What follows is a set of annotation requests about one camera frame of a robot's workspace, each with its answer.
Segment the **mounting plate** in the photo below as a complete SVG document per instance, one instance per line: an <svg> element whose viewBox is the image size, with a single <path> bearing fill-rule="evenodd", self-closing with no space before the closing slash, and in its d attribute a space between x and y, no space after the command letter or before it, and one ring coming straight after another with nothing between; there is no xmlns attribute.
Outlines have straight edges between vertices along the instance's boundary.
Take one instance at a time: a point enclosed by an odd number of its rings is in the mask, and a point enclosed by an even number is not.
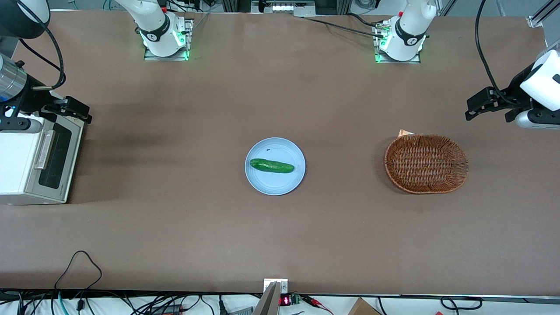
<svg viewBox="0 0 560 315"><path fill-rule="evenodd" d="M268 288L268 285L270 285L271 282L280 282L280 284L282 285L282 294L288 293L288 279L276 279L276 278L266 278L264 279L264 285L263 285L263 292L265 292Z"/></svg>

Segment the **light blue plate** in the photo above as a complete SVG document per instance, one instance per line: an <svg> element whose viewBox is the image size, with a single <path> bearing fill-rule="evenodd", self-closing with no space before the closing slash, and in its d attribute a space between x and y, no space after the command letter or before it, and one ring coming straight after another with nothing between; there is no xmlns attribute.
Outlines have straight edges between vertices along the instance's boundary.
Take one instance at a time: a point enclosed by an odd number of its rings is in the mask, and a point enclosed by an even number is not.
<svg viewBox="0 0 560 315"><path fill-rule="evenodd" d="M266 159L292 164L294 169L291 173L280 174L263 172L255 169L249 164L252 159ZM305 158L292 141L284 138L268 138L261 140L251 148L245 159L245 175L249 183L256 190L271 196L293 191L303 180L305 175Z"/></svg>

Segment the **red digital display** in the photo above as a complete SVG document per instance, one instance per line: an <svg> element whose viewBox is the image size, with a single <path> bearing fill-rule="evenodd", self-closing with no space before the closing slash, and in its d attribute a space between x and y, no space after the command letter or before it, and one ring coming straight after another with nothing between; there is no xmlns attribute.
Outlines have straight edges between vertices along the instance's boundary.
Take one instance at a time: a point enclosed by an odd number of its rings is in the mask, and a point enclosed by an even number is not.
<svg viewBox="0 0 560 315"><path fill-rule="evenodd" d="M292 299L289 294L282 294L280 296L280 301L278 301L278 305L280 306L290 306L292 305Z"/></svg>

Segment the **table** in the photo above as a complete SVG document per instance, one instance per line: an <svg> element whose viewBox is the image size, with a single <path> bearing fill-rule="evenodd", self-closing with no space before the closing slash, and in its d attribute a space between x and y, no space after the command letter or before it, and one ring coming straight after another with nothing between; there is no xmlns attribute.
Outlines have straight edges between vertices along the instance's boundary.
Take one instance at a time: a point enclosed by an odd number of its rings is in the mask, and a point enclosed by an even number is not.
<svg viewBox="0 0 560 315"><path fill-rule="evenodd" d="M94 120L69 204L0 207L1 287L51 288L84 249L103 269L98 289L259 291L286 277L307 293L560 294L560 133L504 113L465 121L466 99L489 85L473 18L436 18L420 65L376 64L371 38L288 15L210 15L188 62L143 61L126 12L53 12L50 28L68 76L59 93ZM523 18L480 28L501 87L544 48ZM56 60L45 35L29 44ZM21 47L17 59L56 80ZM382 160L401 128L458 142L465 185L395 188ZM282 197L243 168L273 136L307 161ZM61 287L95 277L81 257Z"/></svg>

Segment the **brown woven basket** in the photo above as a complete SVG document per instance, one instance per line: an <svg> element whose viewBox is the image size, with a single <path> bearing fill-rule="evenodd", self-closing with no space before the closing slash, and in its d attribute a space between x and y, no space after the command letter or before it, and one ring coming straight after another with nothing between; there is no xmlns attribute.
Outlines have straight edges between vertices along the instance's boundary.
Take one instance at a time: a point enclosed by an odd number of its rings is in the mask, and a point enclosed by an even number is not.
<svg viewBox="0 0 560 315"><path fill-rule="evenodd" d="M406 192L447 193L465 183L468 162L461 147L447 137L406 135L387 148L385 169Z"/></svg>

